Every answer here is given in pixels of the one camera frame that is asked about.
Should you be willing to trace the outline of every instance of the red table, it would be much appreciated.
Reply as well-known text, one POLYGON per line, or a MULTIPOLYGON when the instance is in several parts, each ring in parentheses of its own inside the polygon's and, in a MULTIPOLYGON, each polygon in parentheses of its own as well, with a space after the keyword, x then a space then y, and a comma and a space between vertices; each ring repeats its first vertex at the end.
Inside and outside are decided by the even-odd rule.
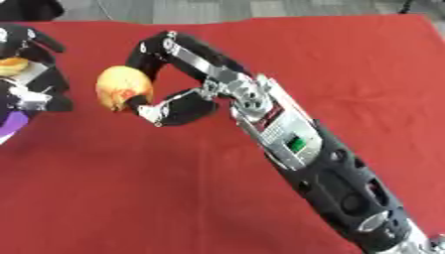
MULTIPOLYGON (((420 16, 214 25, 53 23, 72 113, 42 114, 0 146, 0 253, 360 253, 216 115, 155 128, 102 108, 96 77, 165 29, 275 77, 371 165, 427 233, 445 231, 445 47, 420 16)), ((158 98, 196 83, 161 73, 158 98)))

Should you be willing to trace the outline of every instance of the prosthetic arm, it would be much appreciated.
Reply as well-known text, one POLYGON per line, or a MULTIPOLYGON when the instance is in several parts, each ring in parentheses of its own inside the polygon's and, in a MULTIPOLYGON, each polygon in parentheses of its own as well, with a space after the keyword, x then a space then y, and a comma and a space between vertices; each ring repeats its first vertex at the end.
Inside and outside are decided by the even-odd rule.
POLYGON ((165 64, 201 86, 152 105, 152 92, 99 82, 102 103, 107 100, 103 104, 115 111, 130 108, 160 127, 195 121, 218 108, 215 98, 229 99, 236 125, 332 228, 365 253, 445 253, 444 238, 430 240, 364 161, 312 119, 276 80, 252 76, 205 43, 176 32, 141 41, 126 63, 148 76, 142 83, 155 81, 165 64))
POLYGON ((31 27, 0 23, 0 126, 10 111, 69 111, 68 84, 52 54, 65 48, 31 27))

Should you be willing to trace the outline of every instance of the robotic hand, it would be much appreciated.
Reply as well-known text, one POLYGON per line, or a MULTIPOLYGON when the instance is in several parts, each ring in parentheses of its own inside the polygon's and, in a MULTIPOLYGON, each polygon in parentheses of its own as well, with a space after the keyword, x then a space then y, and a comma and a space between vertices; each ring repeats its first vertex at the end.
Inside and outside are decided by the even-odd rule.
POLYGON ((21 25, 0 23, 0 127, 10 111, 70 111, 62 92, 68 84, 45 48, 65 48, 48 35, 21 25), (6 65, 7 62, 19 63, 6 65))
POLYGON ((309 117, 273 78, 253 77, 206 44, 176 32, 141 41, 126 64, 135 71, 125 77, 131 85, 99 79, 99 99, 110 109, 128 107, 156 126, 182 125, 215 111, 216 97, 227 98, 236 124, 262 147, 292 188, 365 253, 445 253, 445 237, 430 240, 364 161, 309 117), (201 86, 151 105, 152 91, 147 95, 134 87, 154 81, 165 64, 201 86), (143 73, 148 77, 140 81, 143 73))

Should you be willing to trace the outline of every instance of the table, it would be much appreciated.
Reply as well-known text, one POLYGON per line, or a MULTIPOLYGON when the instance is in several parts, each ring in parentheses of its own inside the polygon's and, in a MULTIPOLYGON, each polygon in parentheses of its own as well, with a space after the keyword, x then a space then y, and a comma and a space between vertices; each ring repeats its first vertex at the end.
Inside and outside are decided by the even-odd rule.
MULTIPOLYGON (((96 77, 166 29, 275 77, 427 233, 445 231, 445 47, 421 16, 35 26, 68 47, 59 61, 76 105, 41 114, 0 146, 1 253, 360 253, 284 183, 226 105, 185 127, 155 128, 96 102, 96 77)), ((171 67, 155 94, 194 85, 171 67)))

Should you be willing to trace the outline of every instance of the black object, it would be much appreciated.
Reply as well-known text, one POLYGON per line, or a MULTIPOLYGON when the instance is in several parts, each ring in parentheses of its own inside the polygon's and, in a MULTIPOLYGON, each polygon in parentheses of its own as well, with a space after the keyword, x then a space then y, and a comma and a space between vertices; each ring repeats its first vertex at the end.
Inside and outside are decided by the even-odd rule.
POLYGON ((51 21, 64 13, 57 0, 6 0, 0 4, 0 21, 51 21))
POLYGON ((365 252, 384 251, 400 243, 410 232, 402 204, 348 147, 318 121, 315 125, 323 147, 312 164, 289 171, 269 161, 327 223, 365 252), (372 224, 369 218, 376 214, 387 218, 372 224), (365 221, 374 227, 366 230, 365 221))
POLYGON ((399 14, 406 14, 411 10, 411 6, 412 3, 414 3, 414 0, 406 0, 403 3, 403 7, 401 8, 401 10, 398 12, 399 14))

